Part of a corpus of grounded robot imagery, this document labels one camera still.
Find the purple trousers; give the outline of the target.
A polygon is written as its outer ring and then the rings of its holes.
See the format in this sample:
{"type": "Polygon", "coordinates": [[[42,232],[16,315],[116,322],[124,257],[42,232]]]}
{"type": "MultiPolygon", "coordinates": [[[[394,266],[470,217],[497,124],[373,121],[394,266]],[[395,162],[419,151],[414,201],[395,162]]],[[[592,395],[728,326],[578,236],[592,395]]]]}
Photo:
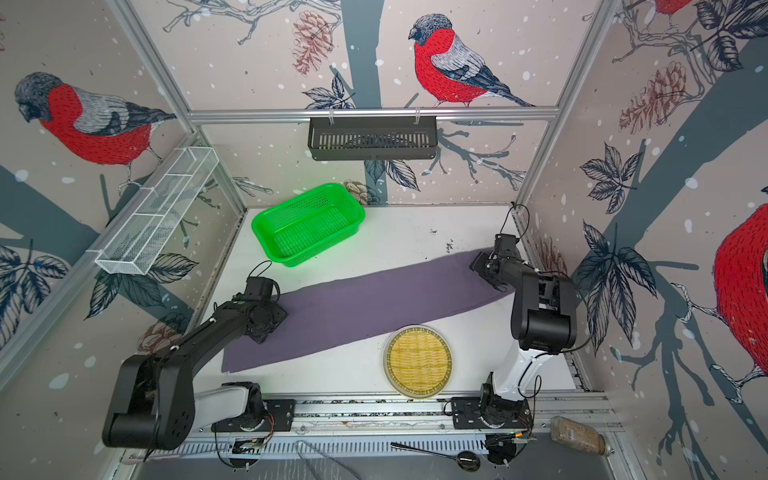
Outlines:
{"type": "Polygon", "coordinates": [[[221,371],[241,372],[459,315],[514,292],[470,269],[478,251],[334,280],[288,292],[287,318],[262,344],[242,337],[224,350],[221,371]]]}

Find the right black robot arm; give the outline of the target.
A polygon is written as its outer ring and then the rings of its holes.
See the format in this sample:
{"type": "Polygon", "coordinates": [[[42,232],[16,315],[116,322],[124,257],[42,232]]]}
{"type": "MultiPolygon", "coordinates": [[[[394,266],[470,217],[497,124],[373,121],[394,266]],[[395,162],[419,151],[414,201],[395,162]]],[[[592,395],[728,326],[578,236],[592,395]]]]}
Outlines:
{"type": "Polygon", "coordinates": [[[567,276],[539,271],[515,255],[481,252],[471,269],[495,288],[514,293],[514,343],[502,366],[482,385],[479,417],[491,428],[514,422],[528,427],[533,420],[530,402],[543,384],[539,370],[576,342],[574,283],[567,276]]]}

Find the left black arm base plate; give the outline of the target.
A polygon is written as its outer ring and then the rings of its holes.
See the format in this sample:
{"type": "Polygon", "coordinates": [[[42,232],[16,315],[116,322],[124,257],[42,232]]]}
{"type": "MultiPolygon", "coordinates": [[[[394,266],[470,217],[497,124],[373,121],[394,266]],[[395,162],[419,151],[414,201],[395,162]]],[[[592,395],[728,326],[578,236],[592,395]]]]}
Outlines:
{"type": "Polygon", "coordinates": [[[267,399],[254,411],[221,420],[212,425],[217,433],[282,433],[292,427],[296,401],[293,399],[267,399]]]}

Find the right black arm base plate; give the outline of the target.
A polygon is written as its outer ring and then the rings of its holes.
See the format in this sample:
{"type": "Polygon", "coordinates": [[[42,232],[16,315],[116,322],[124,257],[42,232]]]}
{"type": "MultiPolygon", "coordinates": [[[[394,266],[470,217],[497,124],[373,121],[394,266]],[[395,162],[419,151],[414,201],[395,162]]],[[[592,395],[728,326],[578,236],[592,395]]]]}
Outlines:
{"type": "Polygon", "coordinates": [[[453,397],[449,404],[456,430],[527,430],[533,423],[532,410],[526,400],[494,397],[484,403],[480,397],[453,397]]]}

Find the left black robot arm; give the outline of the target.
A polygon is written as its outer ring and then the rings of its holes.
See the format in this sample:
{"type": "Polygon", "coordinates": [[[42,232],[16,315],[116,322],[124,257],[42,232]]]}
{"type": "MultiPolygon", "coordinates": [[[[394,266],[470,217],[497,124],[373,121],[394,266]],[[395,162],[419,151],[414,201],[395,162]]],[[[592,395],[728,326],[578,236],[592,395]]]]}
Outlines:
{"type": "Polygon", "coordinates": [[[129,357],[120,366],[108,407],[104,445],[174,450],[202,426],[237,418],[259,425],[269,413],[258,384],[226,384],[205,399],[194,393],[193,380],[228,344],[242,336],[260,344],[287,317],[275,302],[231,300],[179,344],[129,357]]]}

